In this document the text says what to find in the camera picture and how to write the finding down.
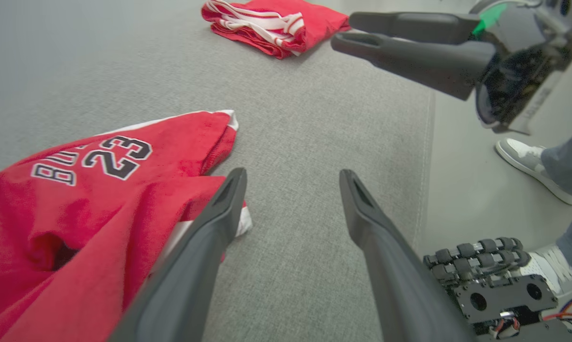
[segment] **shoe sole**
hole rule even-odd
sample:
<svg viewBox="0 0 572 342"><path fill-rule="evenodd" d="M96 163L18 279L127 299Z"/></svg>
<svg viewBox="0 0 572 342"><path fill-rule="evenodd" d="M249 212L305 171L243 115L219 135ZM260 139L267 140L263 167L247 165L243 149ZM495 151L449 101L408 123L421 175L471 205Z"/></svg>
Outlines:
<svg viewBox="0 0 572 342"><path fill-rule="evenodd" d="M496 144L496 150L497 150L497 153L501 156L501 158L503 158L506 162L511 164L516 169L518 169L518 170L526 173L527 175L535 178L536 180L540 181L546 188L548 188L549 191L551 191L551 193L553 193L553 195L555 195L558 199L560 199L564 203L572 205L572 196L571 195L564 192L558 186L558 184L555 184L555 182L553 180L551 180L550 178L544 177L540 173L535 172L535 170L529 169L528 167L522 165L520 162L518 162L517 160L512 158L507 152L505 152L505 150L503 150L503 147L501 147L500 141L498 141Z"/></svg>

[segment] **circular hole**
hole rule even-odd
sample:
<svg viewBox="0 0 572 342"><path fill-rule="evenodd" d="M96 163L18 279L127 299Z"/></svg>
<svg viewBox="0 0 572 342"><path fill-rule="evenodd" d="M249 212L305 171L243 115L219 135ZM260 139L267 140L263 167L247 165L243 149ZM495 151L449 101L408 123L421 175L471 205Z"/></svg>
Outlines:
<svg viewBox="0 0 572 342"><path fill-rule="evenodd" d="M472 305L477 311L484 311L486 310L486 298L483 295L478 294L477 292L472 294L470 297L470 301Z"/></svg>
<svg viewBox="0 0 572 342"><path fill-rule="evenodd" d="M541 289L535 284L528 284L526 286L526 291L528 292L529 296L533 297L533 299L536 299L537 301L543 296Z"/></svg>
<svg viewBox="0 0 572 342"><path fill-rule="evenodd" d="M571 0L562 0L560 3L560 14L566 16L571 8Z"/></svg>

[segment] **white sneaker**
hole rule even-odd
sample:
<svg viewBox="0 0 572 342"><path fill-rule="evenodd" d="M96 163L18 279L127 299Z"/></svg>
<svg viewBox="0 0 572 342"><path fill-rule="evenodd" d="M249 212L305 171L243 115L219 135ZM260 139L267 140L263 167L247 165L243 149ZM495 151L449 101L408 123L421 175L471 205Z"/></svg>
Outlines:
<svg viewBox="0 0 572 342"><path fill-rule="evenodd" d="M531 255L531 262L527 266L520 267L521 275L543 276L557 297L564 297L572 293L572 268L555 244L529 254Z"/></svg>
<svg viewBox="0 0 572 342"><path fill-rule="evenodd" d="M497 153L516 169L535 177L564 203L572 205L572 196L562 190L546 173L541 162L544 147L529 146L514 139L503 139L496 144Z"/></svg>

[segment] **folded red jersey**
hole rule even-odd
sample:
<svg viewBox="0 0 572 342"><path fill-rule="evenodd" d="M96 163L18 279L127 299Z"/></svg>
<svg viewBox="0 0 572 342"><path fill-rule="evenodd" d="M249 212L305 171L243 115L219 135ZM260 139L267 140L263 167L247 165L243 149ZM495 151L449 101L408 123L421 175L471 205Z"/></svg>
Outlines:
<svg viewBox="0 0 572 342"><path fill-rule="evenodd" d="M233 111L188 113L0 172L0 341L105 340L225 180L203 175L236 130Z"/></svg>
<svg viewBox="0 0 572 342"><path fill-rule="evenodd" d="M303 0L252 0L247 4L209 0L201 16L213 23L214 33L280 60L351 29L347 15Z"/></svg>

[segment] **sneaker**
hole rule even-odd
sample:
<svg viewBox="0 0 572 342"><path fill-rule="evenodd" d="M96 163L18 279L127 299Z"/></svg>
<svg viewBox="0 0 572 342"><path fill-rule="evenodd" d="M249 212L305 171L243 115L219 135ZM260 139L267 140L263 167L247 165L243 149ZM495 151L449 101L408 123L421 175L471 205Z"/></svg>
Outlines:
<svg viewBox="0 0 572 342"><path fill-rule="evenodd" d="M516 169L535 177L553 195L564 203L572 205L572 196L562 190L558 184L555 184L545 171L545 167L541 162L541 154L545 150L544 147L529 146L518 140L507 138L497 142L496 150L506 162Z"/></svg>
<svg viewBox="0 0 572 342"><path fill-rule="evenodd" d="M572 294L572 268L555 244L529 254L531 261L527 266L520 267L518 270L520 275L543 276L553 294L558 298Z"/></svg>

